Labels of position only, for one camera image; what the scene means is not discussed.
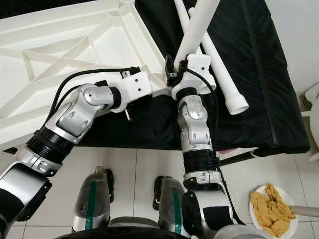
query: white wall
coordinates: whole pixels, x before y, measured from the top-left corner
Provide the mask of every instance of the white wall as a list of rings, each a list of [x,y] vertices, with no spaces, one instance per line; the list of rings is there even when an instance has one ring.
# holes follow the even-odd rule
[[[319,82],[319,0],[265,0],[296,91]]]

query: black cable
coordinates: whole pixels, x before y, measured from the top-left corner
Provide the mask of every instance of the black cable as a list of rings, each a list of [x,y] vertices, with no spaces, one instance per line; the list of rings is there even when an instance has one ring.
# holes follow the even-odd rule
[[[65,80],[61,83],[61,85],[59,86],[58,90],[56,91],[55,97],[53,99],[52,106],[50,108],[50,112],[49,112],[48,117],[46,118],[45,122],[47,122],[53,116],[55,108],[56,108],[56,104],[58,102],[58,99],[60,97],[60,94],[61,94],[61,91],[62,91],[63,87],[66,85],[66,83],[68,83],[73,78],[75,78],[77,76],[81,76],[81,75],[92,74],[92,73],[121,72],[121,71],[129,71],[131,69],[133,69],[133,67],[129,67],[129,68],[110,68],[110,69],[105,69],[104,68],[104,69],[80,71],[80,72],[76,72],[76,73],[68,76],[67,78],[65,78]]]
[[[62,98],[60,99],[59,103],[58,103],[58,104],[56,105],[56,107],[55,107],[54,113],[59,109],[59,107],[61,106],[62,102],[65,100],[65,98],[66,98],[72,91],[74,91],[75,89],[79,88],[80,86],[81,86],[81,85],[72,87],[71,89],[69,89],[69,90],[62,96]]]
[[[217,135],[217,129],[218,129],[218,118],[219,118],[219,107],[218,107],[218,98],[217,98],[217,95],[216,95],[216,93],[214,92],[212,86],[209,84],[209,82],[208,82],[203,76],[201,76],[201,75],[198,74],[197,72],[194,72],[194,71],[192,71],[192,70],[190,70],[190,69],[188,69],[188,68],[186,68],[185,71],[187,71],[187,72],[193,74],[194,76],[197,76],[199,79],[201,79],[201,80],[205,83],[205,85],[209,88],[209,90],[211,91],[212,95],[214,96],[214,100],[215,100],[215,104],[216,104],[216,119],[215,119],[215,131],[214,131],[214,134],[213,134],[212,149],[213,149],[213,157],[214,157],[213,160],[218,160],[218,161],[219,161],[219,159],[218,159],[217,156],[216,156],[216,148],[215,148],[215,145],[216,145],[216,135]],[[242,222],[242,221],[239,219],[239,217],[238,217],[238,215],[237,215],[237,213],[236,213],[236,211],[235,211],[233,202],[231,201],[231,198],[230,198],[230,194],[229,194],[229,191],[228,191],[228,188],[227,188],[226,181],[225,181],[225,179],[224,179],[224,175],[223,175],[223,173],[222,173],[220,167],[217,165],[216,168],[217,168],[217,171],[220,173],[222,182],[223,182],[223,184],[224,184],[224,186],[225,186],[226,194],[227,194],[227,197],[228,197],[228,199],[229,199],[229,202],[230,202],[230,205],[231,205],[231,209],[232,209],[232,211],[233,211],[233,217],[234,217],[234,219],[237,221],[238,224],[245,225],[245,223]]]

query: white plate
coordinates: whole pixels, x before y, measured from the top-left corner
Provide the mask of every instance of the white plate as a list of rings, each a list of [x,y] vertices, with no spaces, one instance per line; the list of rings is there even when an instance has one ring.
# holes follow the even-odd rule
[[[258,188],[255,192],[267,195],[267,193],[265,192],[265,188],[266,185],[261,186],[260,188]],[[280,187],[275,186],[276,190],[278,191],[279,195],[282,197],[284,203],[288,204],[288,205],[292,205],[294,206],[295,203],[293,201],[293,199],[288,195],[288,193],[286,193],[283,189],[281,189]],[[251,217],[251,220],[253,221],[253,224],[255,225],[255,227],[259,230],[262,230],[261,226],[258,224],[257,218],[255,217],[255,213],[254,213],[254,208],[253,208],[253,204],[251,203],[251,199],[249,198],[249,214]],[[283,234],[280,239],[289,239],[291,238],[298,227],[298,215],[296,215],[295,219],[292,219],[290,221],[290,227],[288,229],[288,231],[286,231],[285,234]]]

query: metal rod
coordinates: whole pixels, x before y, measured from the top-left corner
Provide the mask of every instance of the metal rod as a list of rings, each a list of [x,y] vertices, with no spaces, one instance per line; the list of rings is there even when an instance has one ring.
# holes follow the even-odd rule
[[[187,14],[183,0],[174,0],[174,2],[175,2],[176,10],[178,13],[181,28],[183,29],[183,32],[185,33],[189,23],[189,16]],[[196,54],[202,54],[200,47],[198,47]]]
[[[254,152],[254,151],[252,150],[252,151],[249,151],[249,152],[246,152],[246,153],[242,153],[242,154],[230,157],[230,158],[226,158],[226,159],[220,160],[219,161],[219,165],[220,166],[225,166],[225,165],[228,165],[228,164],[238,163],[238,162],[241,162],[241,161],[244,161],[244,160],[247,160],[247,159],[254,158],[254,156],[251,154],[252,152]]]
[[[218,4],[219,0],[197,1],[193,17],[189,21],[174,61],[176,69],[178,69],[179,62],[184,60],[188,54],[196,53]]]
[[[319,218],[319,208],[290,206],[291,211],[297,215],[311,216]]]
[[[194,8],[190,8],[188,13],[190,19],[193,17]],[[224,65],[221,57],[218,54],[213,41],[210,39],[208,33],[204,34],[203,40],[201,42],[205,54],[210,56],[211,62],[210,66],[215,73],[216,79],[218,81],[219,87],[223,92],[225,97],[226,107],[231,115],[237,115],[248,109],[248,104],[245,97],[238,92],[236,85],[234,84],[226,66]]]

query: green stripe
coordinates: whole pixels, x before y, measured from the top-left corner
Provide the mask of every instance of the green stripe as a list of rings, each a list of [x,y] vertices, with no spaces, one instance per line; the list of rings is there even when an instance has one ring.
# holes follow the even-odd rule
[[[178,193],[175,188],[173,188],[173,198],[174,198],[174,209],[175,209],[175,233],[181,234],[181,213]]]
[[[96,182],[92,182],[91,188],[90,188],[90,194],[89,194],[88,210],[86,212],[86,217],[85,217],[85,230],[89,230],[93,228],[95,194],[96,194]]]

